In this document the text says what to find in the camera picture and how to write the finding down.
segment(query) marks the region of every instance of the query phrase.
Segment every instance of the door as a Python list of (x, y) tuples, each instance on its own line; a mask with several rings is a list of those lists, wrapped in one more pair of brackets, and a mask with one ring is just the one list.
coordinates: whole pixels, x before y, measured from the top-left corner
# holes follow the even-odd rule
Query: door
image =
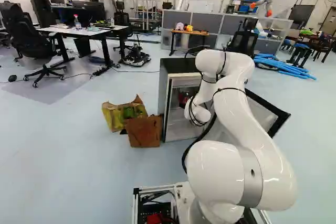
[(329, 35), (333, 35), (335, 33), (336, 31), (336, 7), (330, 7), (327, 17), (325, 18), (320, 30)]

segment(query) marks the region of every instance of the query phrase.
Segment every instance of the stool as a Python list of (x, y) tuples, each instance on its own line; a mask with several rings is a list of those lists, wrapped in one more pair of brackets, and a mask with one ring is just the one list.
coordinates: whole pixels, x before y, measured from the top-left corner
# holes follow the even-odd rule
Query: stool
[(293, 50), (297, 47), (310, 49), (310, 47), (308, 47), (306, 44), (295, 43), (294, 46), (292, 46), (292, 48), (289, 50), (289, 53), (291, 54)]
[(299, 64), (299, 60), (303, 58), (299, 68), (303, 68), (303, 65), (305, 65), (306, 61), (308, 60), (309, 56), (311, 55), (312, 50), (308, 47), (296, 47), (293, 55), (290, 57), (289, 60), (287, 60), (287, 63), (293, 64), (293, 66), (297, 66)]

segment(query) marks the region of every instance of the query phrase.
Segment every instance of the storage bin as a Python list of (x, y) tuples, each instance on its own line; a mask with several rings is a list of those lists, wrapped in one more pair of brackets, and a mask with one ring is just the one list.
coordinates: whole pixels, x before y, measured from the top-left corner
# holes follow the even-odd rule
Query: storage bin
[(239, 7), (239, 11), (240, 12), (248, 12), (248, 10), (249, 10), (249, 6), (248, 5), (241, 5), (240, 7)]

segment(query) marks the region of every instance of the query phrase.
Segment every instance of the white desk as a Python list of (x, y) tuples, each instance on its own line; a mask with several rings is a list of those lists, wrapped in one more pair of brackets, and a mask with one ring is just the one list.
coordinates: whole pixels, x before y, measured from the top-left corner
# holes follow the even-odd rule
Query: white desk
[(57, 27), (45, 27), (37, 29), (38, 31), (48, 31), (50, 33), (60, 33), (60, 34), (67, 34), (67, 35), (76, 35), (76, 36), (95, 36), (98, 34), (108, 33), (109, 30), (100, 29), (99, 31), (87, 31), (86, 29), (76, 30), (75, 28), (63, 29)]
[[(112, 64), (113, 61), (110, 59), (110, 55), (109, 55), (109, 49), (107, 47), (107, 43), (106, 43), (106, 35), (107, 33), (113, 32), (115, 31), (116, 33), (120, 34), (120, 51), (122, 56), (124, 56), (125, 52), (124, 52), (124, 48), (125, 48), (125, 43), (124, 43), (124, 37), (125, 35), (123, 34), (122, 30), (128, 28), (128, 26), (115, 26), (114, 28), (108, 28), (108, 29), (101, 29), (99, 28), (98, 31), (87, 31), (86, 28), (83, 28), (81, 30), (76, 30), (75, 28), (69, 28), (69, 29), (62, 29), (62, 28), (57, 28), (57, 27), (46, 27), (46, 28), (40, 28), (37, 29), (37, 31), (41, 31), (41, 32), (47, 32), (47, 33), (56, 33), (56, 38), (58, 41), (58, 46), (61, 50), (64, 62), (67, 62), (69, 60), (73, 60), (74, 58), (70, 58), (68, 57), (67, 51), (65, 49), (65, 45), (62, 39), (62, 35), (66, 35), (69, 37), (73, 37), (73, 38), (78, 38), (79, 41), (75, 41), (75, 44), (77, 42), (77, 44), (81, 43), (83, 46), (81, 46), (81, 48), (85, 48), (85, 47), (90, 47), (90, 43), (89, 43), (89, 39), (94, 39), (94, 40), (100, 40), (101, 41), (101, 45), (102, 45), (102, 49), (103, 49), (103, 54), (104, 54), (104, 59), (105, 59), (105, 64), (106, 64), (106, 68), (100, 70), (101, 73), (105, 72), (106, 70), (108, 70)], [(86, 50), (87, 53), (85, 54), (81, 54), (81, 56), (85, 56), (85, 55), (89, 55), (90, 53), (92, 53), (95, 50)]]
[(109, 31), (119, 31), (119, 30), (122, 30), (122, 29), (126, 29), (128, 28), (128, 26), (114, 26), (113, 28), (110, 28), (110, 27), (99, 27), (99, 29), (104, 29), (104, 30), (109, 30)]

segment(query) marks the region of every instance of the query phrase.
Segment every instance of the keyboard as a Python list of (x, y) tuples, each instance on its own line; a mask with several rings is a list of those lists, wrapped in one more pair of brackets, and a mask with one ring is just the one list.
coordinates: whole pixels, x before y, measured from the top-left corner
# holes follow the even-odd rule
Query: keyboard
[(65, 24), (50, 25), (50, 27), (56, 27), (56, 28), (61, 28), (61, 29), (69, 29), (69, 28), (71, 28), (71, 26), (67, 26)]

